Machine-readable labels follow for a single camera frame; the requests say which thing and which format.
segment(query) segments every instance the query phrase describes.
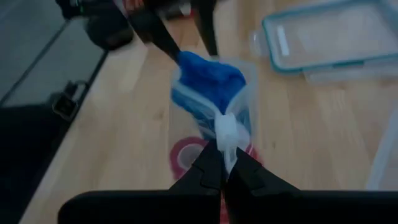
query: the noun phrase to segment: black device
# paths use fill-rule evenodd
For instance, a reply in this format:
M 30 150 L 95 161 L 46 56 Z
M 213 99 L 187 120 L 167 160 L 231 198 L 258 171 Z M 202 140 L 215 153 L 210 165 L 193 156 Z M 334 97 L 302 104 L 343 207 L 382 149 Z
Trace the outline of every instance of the black device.
M 210 141 L 168 190 L 88 192 L 68 201 L 59 224 L 220 223 L 224 194 L 230 223 L 396 222 L 397 192 L 299 190 L 244 151 L 226 180 Z
M 145 43 L 152 42 L 177 61 L 179 47 L 165 28 L 157 11 L 173 0 L 143 0 L 138 8 L 123 15 L 113 0 L 56 0 L 66 19 L 86 17 L 86 31 L 94 44 L 105 50 L 115 50 L 133 39 L 134 33 Z M 190 0 L 193 18 L 210 55 L 218 55 L 213 10 L 216 0 Z

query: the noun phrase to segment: red circular object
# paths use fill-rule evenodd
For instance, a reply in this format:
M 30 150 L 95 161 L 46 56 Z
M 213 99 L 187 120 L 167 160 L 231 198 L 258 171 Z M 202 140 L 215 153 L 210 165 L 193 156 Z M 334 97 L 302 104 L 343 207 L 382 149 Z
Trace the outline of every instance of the red circular object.
M 172 167 L 174 179 L 176 180 L 181 178 L 187 171 L 186 169 L 181 167 L 180 164 L 178 164 L 178 155 L 183 149 L 191 144 L 198 144 L 204 148 L 207 145 L 207 141 L 198 137 L 188 137 L 185 139 L 181 139 L 174 144 L 170 152 L 170 165 Z

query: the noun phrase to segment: container lid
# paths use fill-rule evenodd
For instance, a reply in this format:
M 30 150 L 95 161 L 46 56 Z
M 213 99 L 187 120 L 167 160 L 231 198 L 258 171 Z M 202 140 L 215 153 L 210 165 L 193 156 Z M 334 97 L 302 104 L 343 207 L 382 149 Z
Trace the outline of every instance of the container lid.
M 398 108 L 393 112 L 373 161 L 367 190 L 398 190 Z
M 398 58 L 398 10 L 390 0 L 339 0 L 267 16 L 262 26 L 279 72 Z

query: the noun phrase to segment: plastic bag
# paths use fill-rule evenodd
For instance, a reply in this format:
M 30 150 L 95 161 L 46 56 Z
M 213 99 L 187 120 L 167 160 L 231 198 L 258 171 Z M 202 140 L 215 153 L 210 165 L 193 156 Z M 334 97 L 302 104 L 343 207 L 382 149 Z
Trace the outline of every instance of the plastic bag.
M 181 178 L 211 139 L 217 139 L 221 152 L 224 151 L 223 148 L 237 145 L 257 158 L 252 144 L 257 120 L 256 67 L 241 60 L 220 62 L 238 68 L 246 80 L 246 85 L 229 102 L 225 115 L 210 100 L 181 84 L 180 70 L 175 71 L 172 76 L 170 97 L 185 102 L 185 109 L 174 102 L 170 104 L 169 149 L 175 179 Z

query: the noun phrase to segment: clear plastic container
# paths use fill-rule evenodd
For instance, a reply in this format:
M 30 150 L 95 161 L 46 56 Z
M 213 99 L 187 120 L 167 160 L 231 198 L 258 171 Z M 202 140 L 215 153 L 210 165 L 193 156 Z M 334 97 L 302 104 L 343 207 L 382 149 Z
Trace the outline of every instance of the clear plastic container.
M 252 49 L 310 83 L 398 77 L 398 1 L 340 0 L 267 16 Z
M 366 189 L 398 190 L 398 109 L 380 142 Z
M 238 147 L 257 159 L 253 142 L 256 138 L 257 121 L 257 71 L 256 67 L 241 60 L 219 60 L 238 68 L 245 77 L 246 85 L 233 97 L 225 114 L 234 114 L 239 135 Z M 196 159 L 207 142 L 216 139 L 215 119 L 218 108 L 201 94 L 179 82 L 180 70 L 172 76 L 172 99 L 184 100 L 190 110 L 200 114 L 195 118 L 173 101 L 169 115 L 169 152 L 170 166 L 175 179 L 181 177 Z

